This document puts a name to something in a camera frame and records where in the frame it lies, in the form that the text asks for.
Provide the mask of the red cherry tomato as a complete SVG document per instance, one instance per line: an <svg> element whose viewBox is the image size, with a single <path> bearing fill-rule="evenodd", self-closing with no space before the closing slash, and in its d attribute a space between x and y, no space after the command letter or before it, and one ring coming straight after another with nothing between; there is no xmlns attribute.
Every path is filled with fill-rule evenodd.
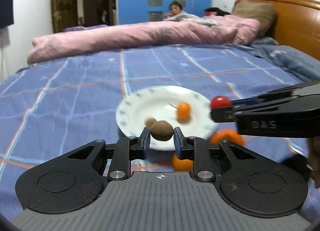
<svg viewBox="0 0 320 231"><path fill-rule="evenodd" d="M232 106L231 100L227 96L217 95L210 102L210 109Z"/></svg>

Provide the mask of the large orange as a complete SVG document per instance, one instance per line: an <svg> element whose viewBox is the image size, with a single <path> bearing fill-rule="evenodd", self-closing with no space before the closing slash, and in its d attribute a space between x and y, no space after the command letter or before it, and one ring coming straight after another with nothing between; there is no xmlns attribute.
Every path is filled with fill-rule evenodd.
<svg viewBox="0 0 320 231"><path fill-rule="evenodd" d="M216 131L211 136L209 143L212 145L217 145L219 141L223 139L236 143L240 146L244 146L245 144L244 138L238 132L231 129L222 129L222 130Z"/></svg>

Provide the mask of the brown longan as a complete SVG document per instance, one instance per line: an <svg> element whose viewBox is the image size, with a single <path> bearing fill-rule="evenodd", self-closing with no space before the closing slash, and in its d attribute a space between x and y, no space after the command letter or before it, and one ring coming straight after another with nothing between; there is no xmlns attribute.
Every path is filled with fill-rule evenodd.
<svg viewBox="0 0 320 231"><path fill-rule="evenodd" d="M158 141L168 141L174 133L174 129L167 121L155 122L150 128L151 136Z"/></svg>
<svg viewBox="0 0 320 231"><path fill-rule="evenodd" d="M146 126L147 128L151 128L152 125L153 125L154 123L156 123L156 122L157 122L157 120L156 120L155 118L148 118L148 119L146 119L146 121L145 121L145 126Z"/></svg>

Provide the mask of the small tangerine with stem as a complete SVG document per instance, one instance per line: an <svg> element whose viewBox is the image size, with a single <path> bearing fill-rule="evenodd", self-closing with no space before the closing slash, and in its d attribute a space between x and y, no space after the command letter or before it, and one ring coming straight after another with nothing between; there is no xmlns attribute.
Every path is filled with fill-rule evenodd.
<svg viewBox="0 0 320 231"><path fill-rule="evenodd" d="M186 102L180 102L177 105L170 106L176 109L176 118L180 122L187 122L191 119L191 106Z"/></svg>

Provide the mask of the grey blue blanket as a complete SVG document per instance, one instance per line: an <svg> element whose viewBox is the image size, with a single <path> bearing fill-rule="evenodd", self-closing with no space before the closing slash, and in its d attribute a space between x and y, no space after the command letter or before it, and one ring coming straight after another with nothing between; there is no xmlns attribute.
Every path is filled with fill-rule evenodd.
<svg viewBox="0 0 320 231"><path fill-rule="evenodd" d="M320 79L319 60L291 46L280 45L270 37L253 40L246 51L269 61L303 82Z"/></svg>

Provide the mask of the white floral plate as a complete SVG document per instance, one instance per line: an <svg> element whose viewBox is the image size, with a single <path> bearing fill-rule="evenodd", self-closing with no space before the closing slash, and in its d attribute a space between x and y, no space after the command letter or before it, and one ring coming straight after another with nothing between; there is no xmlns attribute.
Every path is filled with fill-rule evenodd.
<svg viewBox="0 0 320 231"><path fill-rule="evenodd" d="M180 122L177 105L186 102L191 106L190 120ZM116 109L116 122L126 136L139 136L149 118L164 120L179 127L187 136L209 139L217 130L210 117L210 101L198 92L180 86L153 86L132 92L121 100Z"/></svg>

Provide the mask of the wooden headboard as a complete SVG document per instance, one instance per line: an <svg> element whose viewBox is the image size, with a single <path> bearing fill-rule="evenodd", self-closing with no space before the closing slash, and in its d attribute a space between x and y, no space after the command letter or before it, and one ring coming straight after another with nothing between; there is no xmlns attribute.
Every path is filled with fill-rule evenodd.
<svg viewBox="0 0 320 231"><path fill-rule="evenodd" d="M281 45L288 45L319 60L319 2L315 0L235 0L268 3L277 18L267 32Z"/></svg>

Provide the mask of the brown pillow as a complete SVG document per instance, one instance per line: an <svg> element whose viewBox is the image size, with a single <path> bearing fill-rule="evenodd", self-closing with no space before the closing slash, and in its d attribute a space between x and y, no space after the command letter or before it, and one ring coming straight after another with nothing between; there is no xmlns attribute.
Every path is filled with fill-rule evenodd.
<svg viewBox="0 0 320 231"><path fill-rule="evenodd" d="M253 3L240 2L237 3L232 12L232 15L241 18L256 19L260 23L259 37L267 33L273 22L277 17L276 10L272 4L269 3Z"/></svg>

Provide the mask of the pink quilt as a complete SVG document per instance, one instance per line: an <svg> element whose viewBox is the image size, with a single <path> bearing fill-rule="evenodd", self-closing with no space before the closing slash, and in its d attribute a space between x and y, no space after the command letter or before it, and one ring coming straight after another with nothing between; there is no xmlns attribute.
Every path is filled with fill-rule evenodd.
<svg viewBox="0 0 320 231"><path fill-rule="evenodd" d="M27 57L29 65L100 51L158 45L248 45L260 30L256 19L233 15L207 17L220 23L205 26L193 22L146 22L93 30L62 32L37 37Z"/></svg>

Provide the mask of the blue plaid bed sheet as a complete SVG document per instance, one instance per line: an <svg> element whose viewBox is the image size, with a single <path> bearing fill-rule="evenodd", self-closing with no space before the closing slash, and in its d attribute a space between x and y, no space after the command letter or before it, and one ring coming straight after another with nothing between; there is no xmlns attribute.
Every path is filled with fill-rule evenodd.
<svg viewBox="0 0 320 231"><path fill-rule="evenodd" d="M123 97L175 85L211 99L242 99L302 82L242 46L158 46L113 50L30 65L1 83L1 213L22 210L15 183L25 170L95 139L123 135Z"/></svg>

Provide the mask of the black clothing pile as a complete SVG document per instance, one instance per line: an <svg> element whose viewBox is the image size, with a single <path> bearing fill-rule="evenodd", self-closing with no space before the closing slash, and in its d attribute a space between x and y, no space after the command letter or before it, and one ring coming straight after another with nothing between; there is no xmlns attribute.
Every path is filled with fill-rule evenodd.
<svg viewBox="0 0 320 231"><path fill-rule="evenodd" d="M229 15L230 13L227 11L224 11L218 7L210 7L204 10L204 15L205 16L225 16Z"/></svg>

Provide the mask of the person lying in bed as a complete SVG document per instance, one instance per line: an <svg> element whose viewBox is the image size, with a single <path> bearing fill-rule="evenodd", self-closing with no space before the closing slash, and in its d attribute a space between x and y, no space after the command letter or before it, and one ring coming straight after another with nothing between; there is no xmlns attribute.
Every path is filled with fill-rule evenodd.
<svg viewBox="0 0 320 231"><path fill-rule="evenodd" d="M193 14L186 13L179 1L173 1L169 5L169 13L164 15L164 21L171 22L193 22L205 26L219 26L220 23L206 17L198 17Z"/></svg>

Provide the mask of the purple folded cloth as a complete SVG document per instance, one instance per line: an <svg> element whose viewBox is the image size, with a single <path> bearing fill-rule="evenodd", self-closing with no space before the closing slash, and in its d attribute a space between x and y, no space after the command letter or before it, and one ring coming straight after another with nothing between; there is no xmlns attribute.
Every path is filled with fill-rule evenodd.
<svg viewBox="0 0 320 231"><path fill-rule="evenodd" d="M107 27L106 24L101 24L101 25L95 25L95 26L74 26L74 27L67 27L65 29L62 29L62 32L73 32L73 31L83 31L83 30L93 30L93 29L98 29L102 27Z"/></svg>

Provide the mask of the black wall television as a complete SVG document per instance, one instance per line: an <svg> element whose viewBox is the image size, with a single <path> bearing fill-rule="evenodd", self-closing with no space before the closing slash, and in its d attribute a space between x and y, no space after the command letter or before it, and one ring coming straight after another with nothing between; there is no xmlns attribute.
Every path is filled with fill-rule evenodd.
<svg viewBox="0 0 320 231"><path fill-rule="evenodd" d="M0 0L0 29L14 23L13 0Z"/></svg>

